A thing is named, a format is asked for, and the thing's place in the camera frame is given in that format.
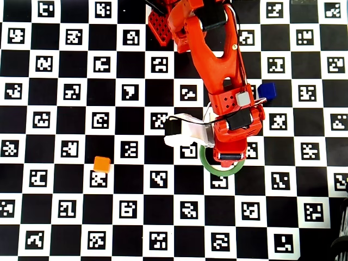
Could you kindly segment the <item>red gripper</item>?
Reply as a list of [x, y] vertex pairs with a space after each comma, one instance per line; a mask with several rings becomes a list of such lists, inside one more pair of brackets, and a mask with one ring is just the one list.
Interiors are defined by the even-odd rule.
[[247, 138], [258, 134], [257, 129], [240, 128], [225, 133], [214, 133], [213, 158], [221, 161], [221, 167], [243, 166], [247, 150]]

